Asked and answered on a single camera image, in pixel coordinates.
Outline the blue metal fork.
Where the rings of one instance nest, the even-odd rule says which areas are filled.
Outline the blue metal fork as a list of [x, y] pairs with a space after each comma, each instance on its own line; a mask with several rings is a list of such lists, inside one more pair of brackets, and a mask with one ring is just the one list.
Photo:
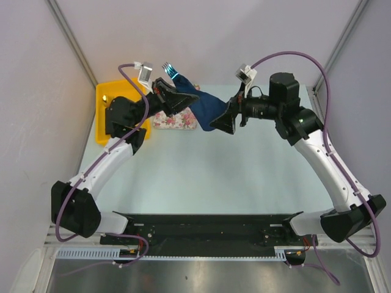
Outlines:
[[166, 75], [168, 75], [168, 77], [170, 77], [170, 79], [173, 81], [176, 80], [176, 78], [179, 76], [179, 72], [168, 62], [165, 62], [162, 65], [162, 68]]

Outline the dark blue paper napkin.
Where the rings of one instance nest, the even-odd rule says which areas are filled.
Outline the dark blue paper napkin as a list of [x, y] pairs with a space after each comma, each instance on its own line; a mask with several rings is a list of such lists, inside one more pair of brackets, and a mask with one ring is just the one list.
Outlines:
[[173, 82], [179, 92], [197, 95], [199, 97], [199, 99], [192, 103], [189, 108], [204, 131], [213, 131], [214, 127], [210, 126], [210, 123], [225, 112], [227, 104], [207, 92], [196, 89], [193, 84], [181, 74], [177, 74], [173, 78]]

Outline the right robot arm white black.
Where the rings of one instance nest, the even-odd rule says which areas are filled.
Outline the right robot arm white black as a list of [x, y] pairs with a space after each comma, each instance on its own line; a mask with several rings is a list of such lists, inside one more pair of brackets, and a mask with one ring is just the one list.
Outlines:
[[333, 209], [299, 212], [289, 217], [282, 239], [296, 245], [307, 234], [325, 234], [341, 243], [372, 222], [385, 208], [382, 195], [372, 195], [353, 176], [331, 143], [323, 140], [324, 125], [314, 111], [300, 105], [299, 82], [291, 73], [274, 73], [268, 95], [252, 96], [246, 83], [227, 103], [225, 112], [211, 126], [229, 134], [235, 132], [236, 116], [241, 126], [249, 118], [272, 120], [279, 136], [307, 160], [326, 188]]

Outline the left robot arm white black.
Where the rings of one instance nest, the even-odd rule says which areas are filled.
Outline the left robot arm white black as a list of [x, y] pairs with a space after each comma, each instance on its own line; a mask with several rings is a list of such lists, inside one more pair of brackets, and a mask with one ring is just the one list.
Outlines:
[[64, 242], [60, 228], [73, 236], [88, 238], [95, 233], [113, 234], [122, 244], [130, 243], [135, 229], [126, 216], [118, 212], [101, 212], [97, 198], [117, 169], [134, 156], [142, 146], [146, 129], [144, 121], [157, 114], [175, 115], [199, 97], [181, 93], [164, 79], [152, 82], [152, 89], [139, 101], [115, 97], [105, 110], [105, 127], [109, 140], [103, 151], [83, 171], [67, 182], [57, 181], [51, 189], [51, 220], [57, 240]]

